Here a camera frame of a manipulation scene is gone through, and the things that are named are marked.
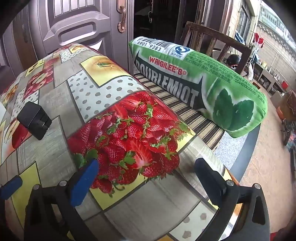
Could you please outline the striped seat cushion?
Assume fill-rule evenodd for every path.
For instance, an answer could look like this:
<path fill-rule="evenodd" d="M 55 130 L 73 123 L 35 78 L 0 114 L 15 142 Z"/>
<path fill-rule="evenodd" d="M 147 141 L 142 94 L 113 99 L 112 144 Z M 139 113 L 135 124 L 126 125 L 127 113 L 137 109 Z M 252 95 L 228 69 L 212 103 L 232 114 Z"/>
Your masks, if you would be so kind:
<path fill-rule="evenodd" d="M 169 92 L 148 80 L 142 74 L 137 73 L 134 77 L 172 109 L 211 150 L 217 148 L 217 145 L 224 135 L 224 130 L 222 128 L 202 116 L 199 111 L 192 109 Z"/>

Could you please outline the wooden chair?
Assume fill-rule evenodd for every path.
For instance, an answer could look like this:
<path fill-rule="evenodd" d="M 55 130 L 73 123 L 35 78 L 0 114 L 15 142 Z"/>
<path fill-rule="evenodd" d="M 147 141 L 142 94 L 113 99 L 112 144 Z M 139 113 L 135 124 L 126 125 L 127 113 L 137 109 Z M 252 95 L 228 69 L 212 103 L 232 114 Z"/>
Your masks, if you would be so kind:
<path fill-rule="evenodd" d="M 186 22 L 179 44 L 197 52 L 212 57 L 213 51 L 220 52 L 217 61 L 222 62 L 227 52 L 232 48 L 241 53 L 241 59 L 235 72 L 241 74 L 247 65 L 251 49 L 235 39 L 214 29 L 190 21 Z"/>

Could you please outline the green Doublemint pillow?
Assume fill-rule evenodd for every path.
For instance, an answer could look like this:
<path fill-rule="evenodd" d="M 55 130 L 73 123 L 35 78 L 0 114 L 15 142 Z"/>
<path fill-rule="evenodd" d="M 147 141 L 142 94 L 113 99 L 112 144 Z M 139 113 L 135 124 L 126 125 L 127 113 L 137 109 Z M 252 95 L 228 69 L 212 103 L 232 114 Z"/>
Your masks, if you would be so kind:
<path fill-rule="evenodd" d="M 140 73 L 233 138 L 251 132 L 267 115 L 267 97 L 241 75 L 191 48 L 137 37 L 128 43 Z"/>

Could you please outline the black 65W charger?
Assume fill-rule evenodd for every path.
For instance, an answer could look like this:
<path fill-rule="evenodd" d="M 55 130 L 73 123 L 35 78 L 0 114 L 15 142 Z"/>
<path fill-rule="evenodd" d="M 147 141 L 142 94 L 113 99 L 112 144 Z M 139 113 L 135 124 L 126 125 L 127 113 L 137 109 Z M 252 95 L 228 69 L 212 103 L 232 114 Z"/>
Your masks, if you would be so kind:
<path fill-rule="evenodd" d="M 44 137 L 52 123 L 44 109 L 31 101 L 23 106 L 17 120 L 38 140 Z"/>

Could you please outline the purple metal door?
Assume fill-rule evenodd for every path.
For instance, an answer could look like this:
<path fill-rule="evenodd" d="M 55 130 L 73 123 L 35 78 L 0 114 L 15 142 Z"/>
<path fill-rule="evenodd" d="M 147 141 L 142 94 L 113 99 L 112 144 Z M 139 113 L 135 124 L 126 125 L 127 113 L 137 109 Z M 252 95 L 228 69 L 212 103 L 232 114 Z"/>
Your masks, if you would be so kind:
<path fill-rule="evenodd" d="M 134 1 L 126 1 L 126 30 L 118 31 L 117 1 L 1 1 L 1 66 L 18 75 L 71 43 L 80 43 L 133 70 Z"/>

